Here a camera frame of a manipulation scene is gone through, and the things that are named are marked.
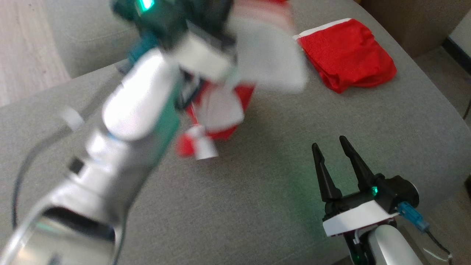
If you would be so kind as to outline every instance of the folded red cloth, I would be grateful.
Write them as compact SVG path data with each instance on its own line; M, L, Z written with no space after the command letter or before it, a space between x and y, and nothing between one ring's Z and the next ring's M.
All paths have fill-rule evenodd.
M300 34L298 42L324 84L337 93L350 86L374 87L391 80L397 70L371 31L346 19Z

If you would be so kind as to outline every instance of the gray fabric surface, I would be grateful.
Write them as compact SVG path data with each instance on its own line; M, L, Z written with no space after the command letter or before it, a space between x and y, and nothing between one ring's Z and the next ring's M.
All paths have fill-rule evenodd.
M137 30L114 16L109 0L45 0L59 55L71 78L126 58Z
M310 146L317 142L344 194L356 189L339 135L374 173L412 181L425 211L471 172L471 132L458 113L383 28L351 0L293 0L299 30L345 17L368 26L394 59L397 76L375 89L327 89L312 71L300 95L256 91L245 121L220 157L182 159L173 144L128 219L120 264L332 264L347 255L327 238ZM64 123L64 104L86 106L119 82L114 66L0 109L0 243L10 235L9 196L28 150ZM182 127L189 122L183 119ZM19 218L66 172L89 124L46 150L26 176Z

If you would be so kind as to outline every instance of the blue connector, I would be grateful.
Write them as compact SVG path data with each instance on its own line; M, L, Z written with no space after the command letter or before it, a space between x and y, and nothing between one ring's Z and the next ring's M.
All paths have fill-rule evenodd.
M422 215L408 202L399 203L398 212L402 217L413 223L421 233L425 233L430 228L430 224L424 221Z

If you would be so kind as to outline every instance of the light wood floor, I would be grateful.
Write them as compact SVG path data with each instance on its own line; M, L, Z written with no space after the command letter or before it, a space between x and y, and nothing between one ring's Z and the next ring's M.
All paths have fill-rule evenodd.
M42 0L0 0L0 107L70 80Z
M467 81L470 77L442 49L419 57L416 62L461 114L471 97ZM68 80L42 0L0 0L0 107ZM426 213L425 218L437 239L454 254L454 264L471 264L471 202L464 188ZM413 226L406 225L406 230L420 249L445 257ZM432 265L444 264L425 256Z

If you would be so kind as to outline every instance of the brown cabinet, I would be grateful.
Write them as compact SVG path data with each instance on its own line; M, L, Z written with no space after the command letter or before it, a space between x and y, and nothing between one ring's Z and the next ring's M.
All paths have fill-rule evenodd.
M471 0L362 0L361 4L412 57L438 47L471 8Z

